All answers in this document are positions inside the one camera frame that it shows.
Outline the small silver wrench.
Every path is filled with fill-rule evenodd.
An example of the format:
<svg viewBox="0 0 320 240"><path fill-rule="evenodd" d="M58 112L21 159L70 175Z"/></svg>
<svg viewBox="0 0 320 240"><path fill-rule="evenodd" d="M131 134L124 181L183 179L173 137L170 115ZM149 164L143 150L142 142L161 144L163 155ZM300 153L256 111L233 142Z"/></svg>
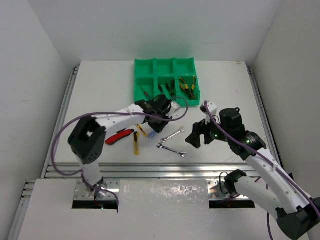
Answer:
<svg viewBox="0 0 320 240"><path fill-rule="evenodd" d="M161 139L160 139L160 142L161 142L161 143L165 143L165 142L167 142L170 138L172 138L172 137L174 137L174 136L176 136L176 135L178 135L178 134L180 134L180 133L183 133L183 132L185 132L185 127L184 127L184 126L181 126L177 131L171 133L170 135L168 135L168 136L166 136L166 137L164 137L164 138L161 138Z"/></svg>

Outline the blue screwdriver thin shaft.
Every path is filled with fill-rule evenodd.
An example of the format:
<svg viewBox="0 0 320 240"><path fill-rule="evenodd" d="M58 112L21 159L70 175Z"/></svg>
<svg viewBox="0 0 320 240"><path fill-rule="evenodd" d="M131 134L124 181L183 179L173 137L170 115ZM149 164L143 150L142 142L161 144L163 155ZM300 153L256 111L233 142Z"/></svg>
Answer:
<svg viewBox="0 0 320 240"><path fill-rule="evenodd" d="M141 88L141 90L142 90L142 92L143 92L143 94L144 94L144 96L146 97L146 99L149 101L149 100L151 100L152 98L151 98L151 96L148 94L148 92L147 91L145 91L144 90L144 88L141 86L140 87Z"/></svg>

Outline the long silver wrench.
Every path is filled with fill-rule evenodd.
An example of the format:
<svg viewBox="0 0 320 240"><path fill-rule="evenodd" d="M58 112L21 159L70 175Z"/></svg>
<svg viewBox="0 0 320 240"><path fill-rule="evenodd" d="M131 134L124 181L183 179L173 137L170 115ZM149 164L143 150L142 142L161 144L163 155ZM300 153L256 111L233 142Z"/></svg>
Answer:
<svg viewBox="0 0 320 240"><path fill-rule="evenodd" d="M158 149L163 149L163 150L167 150L167 151L176 153L176 154L178 154L179 156L181 156L182 158L185 158L185 157L187 156L187 153L186 153L186 152L184 152L184 151L179 151L179 150L176 150L176 149L173 149L173 148L164 146L162 143L158 143L158 144L156 145L156 147L157 147Z"/></svg>

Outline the black green precision screwdriver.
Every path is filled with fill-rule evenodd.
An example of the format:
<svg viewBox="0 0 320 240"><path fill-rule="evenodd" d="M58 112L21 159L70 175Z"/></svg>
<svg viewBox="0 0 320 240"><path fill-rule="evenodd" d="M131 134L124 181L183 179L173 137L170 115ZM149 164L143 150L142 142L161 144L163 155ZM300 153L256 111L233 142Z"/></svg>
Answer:
<svg viewBox="0 0 320 240"><path fill-rule="evenodd" d="M172 95L173 95L173 93L172 93L172 89L170 88L170 86L169 86L169 84L168 84L168 83L166 83L166 84L165 84L165 88L167 89L167 91L168 91L169 95L170 95L170 96L172 96Z"/></svg>

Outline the yellow handled pliers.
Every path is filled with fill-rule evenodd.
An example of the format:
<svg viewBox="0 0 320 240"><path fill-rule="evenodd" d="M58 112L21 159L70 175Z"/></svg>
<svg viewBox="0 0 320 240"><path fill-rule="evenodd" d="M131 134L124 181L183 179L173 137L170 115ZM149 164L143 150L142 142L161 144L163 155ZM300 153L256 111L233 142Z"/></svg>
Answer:
<svg viewBox="0 0 320 240"><path fill-rule="evenodd" d="M182 77L179 77L179 86L186 94L190 95L191 91L189 89L189 86Z"/></svg>

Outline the yellow needle nose pliers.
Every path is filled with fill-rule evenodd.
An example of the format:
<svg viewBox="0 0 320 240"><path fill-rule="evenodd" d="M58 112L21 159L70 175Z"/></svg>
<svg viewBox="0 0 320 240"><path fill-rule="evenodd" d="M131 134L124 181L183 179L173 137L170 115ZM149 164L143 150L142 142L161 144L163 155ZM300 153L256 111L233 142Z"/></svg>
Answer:
<svg viewBox="0 0 320 240"><path fill-rule="evenodd" d="M196 99L197 99L196 96L195 96L195 94L194 94L194 90L195 90L195 88L196 88L196 83L197 83L197 78L196 78L196 76L194 75L194 76L193 76L192 86L191 86L191 88L190 88L190 96L192 97L193 100L196 100Z"/></svg>

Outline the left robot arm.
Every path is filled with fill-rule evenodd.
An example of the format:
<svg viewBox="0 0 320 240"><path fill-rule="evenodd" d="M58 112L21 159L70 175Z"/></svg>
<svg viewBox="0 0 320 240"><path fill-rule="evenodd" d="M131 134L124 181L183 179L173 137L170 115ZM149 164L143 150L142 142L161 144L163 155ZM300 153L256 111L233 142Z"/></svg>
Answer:
<svg viewBox="0 0 320 240"><path fill-rule="evenodd" d="M139 100L115 113L107 112L101 116L95 113L81 118L70 134L68 144L78 158L84 183L95 189L103 182L98 159L107 138L120 130L145 123L161 133L179 109L175 101L158 95L153 100Z"/></svg>

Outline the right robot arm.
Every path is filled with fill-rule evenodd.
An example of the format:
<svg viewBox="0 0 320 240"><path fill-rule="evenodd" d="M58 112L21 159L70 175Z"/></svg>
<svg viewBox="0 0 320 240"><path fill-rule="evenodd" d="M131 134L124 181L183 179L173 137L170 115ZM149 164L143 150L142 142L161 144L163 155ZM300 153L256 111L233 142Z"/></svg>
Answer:
<svg viewBox="0 0 320 240"><path fill-rule="evenodd" d="M227 143L266 183L265 187L260 186L244 171L236 169L224 177L220 189L226 190L226 196L248 197L269 213L291 240L298 240L319 224L320 199L299 187L274 159L262 138L246 130L238 107L221 110L220 122L214 118L217 106L213 103L205 102L200 110L206 117L193 124L185 141L197 149L201 147L200 136L204 136L205 145L214 140Z"/></svg>

